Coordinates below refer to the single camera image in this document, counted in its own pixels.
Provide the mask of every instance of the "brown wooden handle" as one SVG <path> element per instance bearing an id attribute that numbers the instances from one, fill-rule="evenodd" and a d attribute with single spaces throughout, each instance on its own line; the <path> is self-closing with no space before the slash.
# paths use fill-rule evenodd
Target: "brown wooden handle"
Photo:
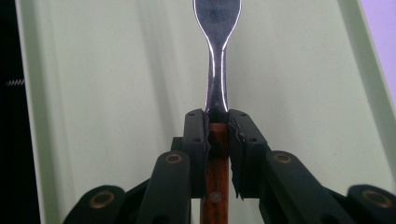
<path id="1" fill-rule="evenodd" d="M 201 200 L 201 224 L 228 223 L 229 160 L 227 140 L 227 124 L 209 124 L 209 144 L 212 148 L 207 163 L 207 195 Z"/>

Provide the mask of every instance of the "fork neck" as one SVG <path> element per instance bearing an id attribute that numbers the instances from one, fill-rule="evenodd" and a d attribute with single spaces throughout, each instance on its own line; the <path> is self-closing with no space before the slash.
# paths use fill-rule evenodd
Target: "fork neck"
<path id="1" fill-rule="evenodd" d="M 209 44 L 209 75 L 205 112 L 210 122 L 227 122 L 226 48 Z"/>

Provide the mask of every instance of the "white panel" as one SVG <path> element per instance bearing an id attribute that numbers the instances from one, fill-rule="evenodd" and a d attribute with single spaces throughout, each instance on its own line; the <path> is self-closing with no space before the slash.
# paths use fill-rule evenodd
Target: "white panel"
<path id="1" fill-rule="evenodd" d="M 324 186 L 395 193 L 395 117 L 360 5 L 343 2 L 243 1 L 230 108 Z M 184 114 L 205 104 L 208 50 L 191 1 L 19 1 L 18 13 L 41 215 L 58 223 L 92 188 L 149 178 Z M 262 223 L 258 201 L 232 200 L 230 220 Z"/>

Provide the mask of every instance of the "rivet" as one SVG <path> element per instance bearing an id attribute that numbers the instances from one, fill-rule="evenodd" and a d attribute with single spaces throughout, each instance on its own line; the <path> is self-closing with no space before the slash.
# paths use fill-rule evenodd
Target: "rivet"
<path id="1" fill-rule="evenodd" d="M 275 154 L 274 160 L 281 162 L 281 163 L 291 163 L 291 157 L 286 154 L 283 154 L 283 153 Z"/>
<path id="2" fill-rule="evenodd" d="M 181 156 L 177 155 L 177 154 L 170 154 L 170 155 L 165 157 L 165 160 L 168 163 L 174 164 L 174 163 L 178 163 L 178 162 L 182 161 L 183 158 Z"/>
<path id="3" fill-rule="evenodd" d="M 380 192 L 376 192 L 370 189 L 365 190 L 363 193 L 363 198 L 368 200 L 371 203 L 383 208 L 392 207 L 392 201 L 387 196 L 383 195 Z"/>
<path id="4" fill-rule="evenodd" d="M 111 204 L 114 201 L 114 193 L 108 190 L 103 190 L 97 194 L 95 194 L 90 199 L 90 207 L 91 208 L 104 208 Z"/>
<path id="5" fill-rule="evenodd" d="M 209 195 L 210 202 L 212 203 L 219 203 L 221 202 L 221 193 L 220 192 L 213 192 Z"/>

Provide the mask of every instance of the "metal fork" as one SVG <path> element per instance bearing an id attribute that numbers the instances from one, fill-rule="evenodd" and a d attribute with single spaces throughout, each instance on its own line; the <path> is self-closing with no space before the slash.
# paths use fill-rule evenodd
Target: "metal fork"
<path id="1" fill-rule="evenodd" d="M 195 17 L 209 46 L 205 112 L 210 122 L 227 122 L 225 52 L 241 11 L 241 0 L 193 0 Z"/>

